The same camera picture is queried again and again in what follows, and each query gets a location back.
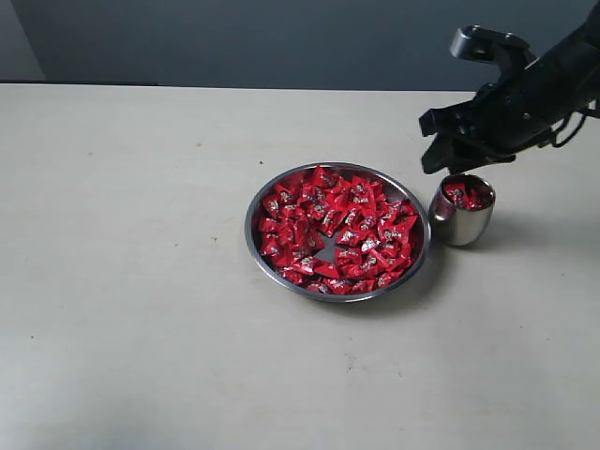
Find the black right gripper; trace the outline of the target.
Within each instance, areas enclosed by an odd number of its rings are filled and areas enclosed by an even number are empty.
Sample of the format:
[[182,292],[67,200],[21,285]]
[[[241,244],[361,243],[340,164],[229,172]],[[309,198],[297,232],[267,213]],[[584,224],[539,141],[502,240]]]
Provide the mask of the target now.
[[506,79],[482,86],[465,102],[430,109],[419,118],[433,142],[421,157],[425,174],[465,173],[512,162],[535,146],[557,146],[577,111],[573,55],[544,55]]

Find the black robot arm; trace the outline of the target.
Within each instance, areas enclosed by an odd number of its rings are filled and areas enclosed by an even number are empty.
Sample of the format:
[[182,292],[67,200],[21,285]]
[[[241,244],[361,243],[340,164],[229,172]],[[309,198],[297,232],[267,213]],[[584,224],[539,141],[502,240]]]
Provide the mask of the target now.
[[433,141],[421,158],[424,173],[464,173],[510,163],[533,147],[563,146],[558,135],[573,114],[599,115],[599,9],[541,56],[524,39],[479,25],[457,30],[456,59],[500,71],[468,101],[430,109],[419,119]]

